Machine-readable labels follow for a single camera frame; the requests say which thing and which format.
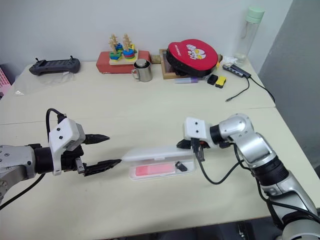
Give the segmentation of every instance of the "clear bottle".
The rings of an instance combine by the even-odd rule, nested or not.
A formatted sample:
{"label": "clear bottle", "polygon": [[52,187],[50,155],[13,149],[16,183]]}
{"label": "clear bottle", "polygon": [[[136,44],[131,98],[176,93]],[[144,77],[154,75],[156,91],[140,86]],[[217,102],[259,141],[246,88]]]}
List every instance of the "clear bottle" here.
{"label": "clear bottle", "polygon": [[248,57],[248,53],[255,39],[257,30],[265,11],[259,7],[250,6],[245,17],[245,24],[242,28],[240,39],[234,54],[236,64],[241,66]]}

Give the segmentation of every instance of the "game controller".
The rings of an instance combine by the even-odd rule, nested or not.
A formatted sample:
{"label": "game controller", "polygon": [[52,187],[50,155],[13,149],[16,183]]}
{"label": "game controller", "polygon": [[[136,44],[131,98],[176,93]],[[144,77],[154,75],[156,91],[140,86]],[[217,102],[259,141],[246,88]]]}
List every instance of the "game controller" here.
{"label": "game controller", "polygon": [[70,56],[70,59],[65,60],[38,60],[36,63],[29,68],[30,73],[33,75],[41,74],[52,74],[52,73],[62,73],[62,72],[71,72],[77,73],[80,69],[80,61],[77,58]]}

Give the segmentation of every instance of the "plastic bag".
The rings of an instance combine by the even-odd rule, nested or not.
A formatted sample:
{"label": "plastic bag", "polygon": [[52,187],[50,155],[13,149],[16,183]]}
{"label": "plastic bag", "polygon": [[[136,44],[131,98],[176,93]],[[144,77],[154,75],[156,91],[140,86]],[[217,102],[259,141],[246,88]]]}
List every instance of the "plastic bag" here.
{"label": "plastic bag", "polygon": [[32,75],[31,77],[28,76],[28,78],[25,77],[25,74],[31,73],[23,72],[14,82],[14,94],[16,96],[39,92],[43,89],[58,86],[75,79],[75,74],[69,71],[43,74],[40,76]]}

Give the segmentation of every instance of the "pink sponge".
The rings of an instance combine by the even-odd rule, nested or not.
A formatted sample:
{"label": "pink sponge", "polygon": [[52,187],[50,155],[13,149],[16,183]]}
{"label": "pink sponge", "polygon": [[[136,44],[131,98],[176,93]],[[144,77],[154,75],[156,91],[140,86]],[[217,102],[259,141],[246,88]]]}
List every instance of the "pink sponge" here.
{"label": "pink sponge", "polygon": [[136,176],[149,176],[156,174],[175,173],[176,167],[174,163],[163,163],[156,165],[137,166],[135,168]]}

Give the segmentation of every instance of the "light green bottle cap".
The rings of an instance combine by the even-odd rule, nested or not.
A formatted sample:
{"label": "light green bottle cap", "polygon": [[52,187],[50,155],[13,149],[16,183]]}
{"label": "light green bottle cap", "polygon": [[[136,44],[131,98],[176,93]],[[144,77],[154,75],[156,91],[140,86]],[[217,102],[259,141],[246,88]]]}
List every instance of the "light green bottle cap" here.
{"label": "light green bottle cap", "polygon": [[262,8],[250,6],[248,8],[248,13],[245,17],[245,20],[252,24],[259,24],[264,14],[265,10],[263,10]]}

